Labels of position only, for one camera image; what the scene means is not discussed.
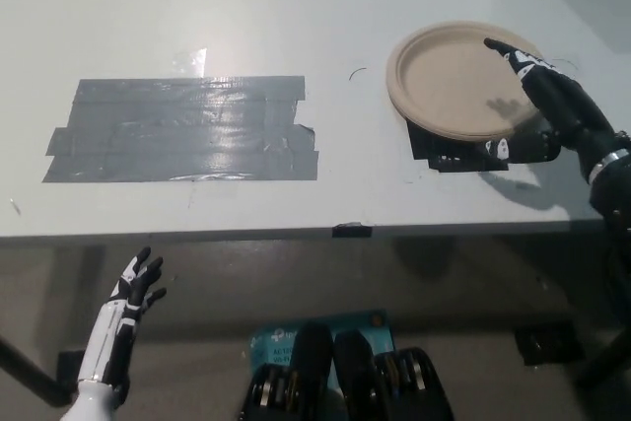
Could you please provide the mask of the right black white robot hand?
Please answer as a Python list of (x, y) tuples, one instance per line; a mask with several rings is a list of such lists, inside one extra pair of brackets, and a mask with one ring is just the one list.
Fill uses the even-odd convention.
[(548, 61), (513, 45), (491, 37), (483, 43), (507, 61), (560, 145), (576, 152), (587, 182), (594, 182), (602, 173), (630, 168), (630, 144), (616, 134), (579, 82)]

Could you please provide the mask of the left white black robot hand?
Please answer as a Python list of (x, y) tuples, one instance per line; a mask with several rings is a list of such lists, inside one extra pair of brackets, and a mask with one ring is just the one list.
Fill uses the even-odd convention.
[(133, 348), (143, 315), (167, 294), (152, 286), (162, 276), (164, 260), (149, 261), (151, 249), (142, 248), (118, 277), (93, 326), (78, 381), (116, 388), (128, 376)]

